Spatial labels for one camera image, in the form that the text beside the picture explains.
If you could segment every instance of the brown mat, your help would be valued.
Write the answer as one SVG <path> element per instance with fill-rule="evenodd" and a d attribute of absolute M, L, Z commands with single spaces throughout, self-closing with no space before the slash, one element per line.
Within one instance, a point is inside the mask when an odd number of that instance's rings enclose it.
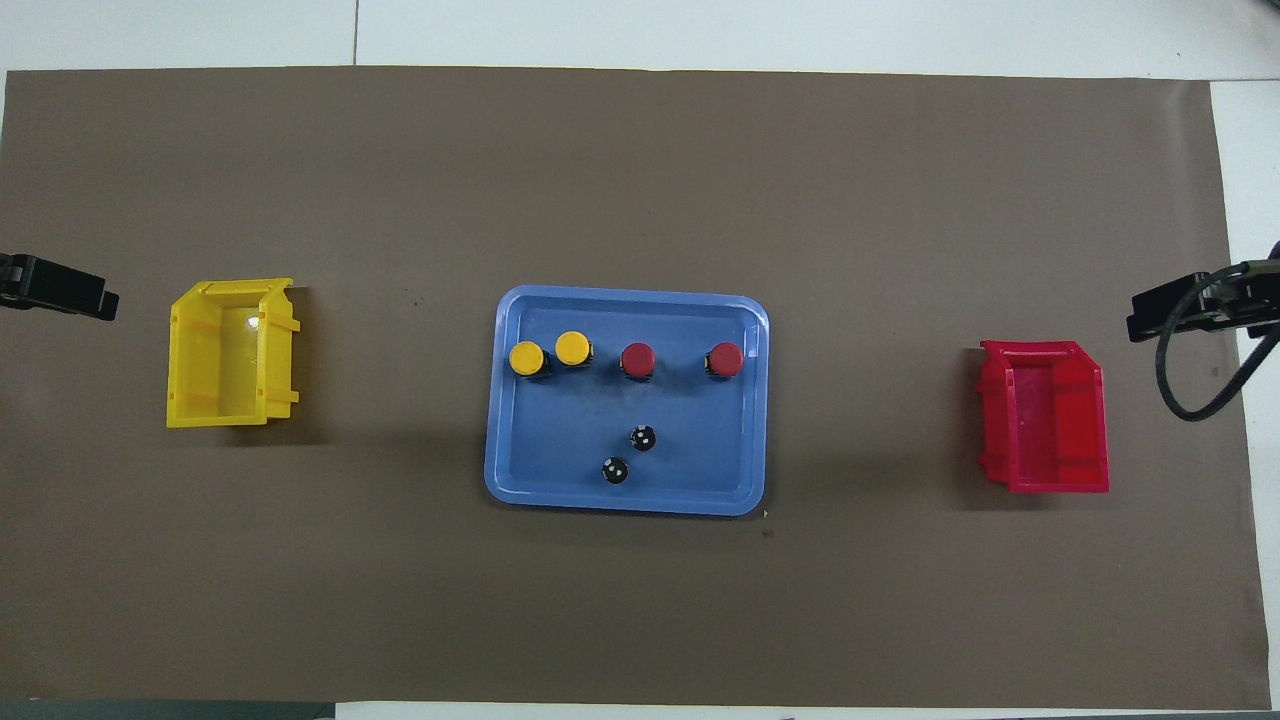
<path fill-rule="evenodd" d="M 0 313 L 6 696 L 1267 705 L 1240 406 L 1176 420 L 1124 328 L 1226 264 L 1206 83 L 10 73 L 0 237 L 122 297 Z M 169 304 L 273 275 L 296 416 L 166 430 Z M 759 510 L 493 501 L 526 282 L 759 300 Z M 984 480 L 983 338 L 1102 364 L 1110 495 Z M 1180 348 L 1188 402 L 1235 365 Z"/>

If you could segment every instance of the black cable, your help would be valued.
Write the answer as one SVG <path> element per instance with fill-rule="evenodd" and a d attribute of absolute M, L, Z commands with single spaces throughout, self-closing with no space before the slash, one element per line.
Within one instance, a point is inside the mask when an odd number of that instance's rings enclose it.
<path fill-rule="evenodd" d="M 1174 305 L 1172 311 L 1169 313 L 1169 318 L 1165 319 L 1165 327 L 1160 332 L 1160 342 L 1156 345 L 1156 386 L 1160 388 L 1160 397 L 1164 398 L 1165 405 L 1172 410 L 1174 415 L 1178 415 L 1183 420 L 1197 423 L 1199 420 L 1212 418 L 1219 410 L 1226 406 L 1226 404 L 1230 402 L 1236 393 L 1240 392 L 1240 388 L 1244 387 L 1244 383 L 1248 382 L 1251 375 L 1253 375 L 1253 372 L 1258 369 L 1258 365 L 1262 364 L 1267 354 L 1271 352 L 1276 343 L 1280 343 L 1280 323 L 1276 323 L 1276 325 L 1262 337 L 1262 342 L 1260 342 L 1244 363 L 1240 364 L 1240 369 L 1231 375 L 1231 379 L 1226 382 L 1226 386 L 1224 386 L 1222 389 L 1213 396 L 1213 400 L 1210 400 L 1208 404 L 1199 410 L 1187 410 L 1183 407 L 1174 397 L 1174 391 L 1169 388 L 1165 355 L 1169 352 L 1169 341 L 1174 337 L 1174 331 L 1178 328 L 1178 322 L 1181 320 L 1183 313 L 1192 306 L 1192 302 L 1196 301 L 1199 293 L 1230 277 L 1244 274 L 1248 272 L 1248 263 L 1238 263 L 1230 268 L 1222 268 L 1216 273 L 1206 275 L 1202 281 L 1192 286 L 1185 295 L 1183 295 L 1183 297 L 1178 301 L 1178 305 Z"/>

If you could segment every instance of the plastic bin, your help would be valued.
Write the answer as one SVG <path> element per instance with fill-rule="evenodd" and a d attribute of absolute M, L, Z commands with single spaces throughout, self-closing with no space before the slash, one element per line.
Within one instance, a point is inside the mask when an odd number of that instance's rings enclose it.
<path fill-rule="evenodd" d="M 979 462 L 1011 492 L 1107 492 L 1102 369 L 1071 341 L 986 340 L 986 451 Z"/>
<path fill-rule="evenodd" d="M 288 418 L 292 389 L 292 278 L 198 283 L 169 316 L 166 425 L 262 425 Z"/>

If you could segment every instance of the white table surface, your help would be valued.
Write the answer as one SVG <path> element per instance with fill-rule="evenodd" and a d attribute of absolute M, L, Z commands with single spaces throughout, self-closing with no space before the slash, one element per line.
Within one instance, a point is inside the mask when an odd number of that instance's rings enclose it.
<path fill-rule="evenodd" d="M 0 0 L 0 72 L 352 63 L 1208 79 L 1231 258 L 1265 258 L 1280 240 L 1280 10 L 1265 0 Z M 1252 343 L 1240 338 L 1243 357 Z M 1280 357 L 1251 380 L 1244 410 L 1267 634 L 1280 647 Z M 1280 652 L 1270 678 L 1275 706 Z M 1080 712 L 338 706 L 343 720 Z"/>

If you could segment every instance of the black round object with white dots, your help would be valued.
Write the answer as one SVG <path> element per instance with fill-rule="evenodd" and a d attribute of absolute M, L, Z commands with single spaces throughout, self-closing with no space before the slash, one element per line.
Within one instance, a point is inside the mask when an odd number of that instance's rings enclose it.
<path fill-rule="evenodd" d="M 627 469 L 627 461 L 621 457 L 609 457 L 605 460 L 600 471 L 604 473 L 604 479 L 613 484 L 618 484 L 627 479 L 627 473 L 630 473 Z"/>
<path fill-rule="evenodd" d="M 649 425 L 636 425 L 636 429 L 631 430 L 631 447 L 640 452 L 649 452 L 655 445 L 658 445 L 658 433 L 653 432 Z"/>

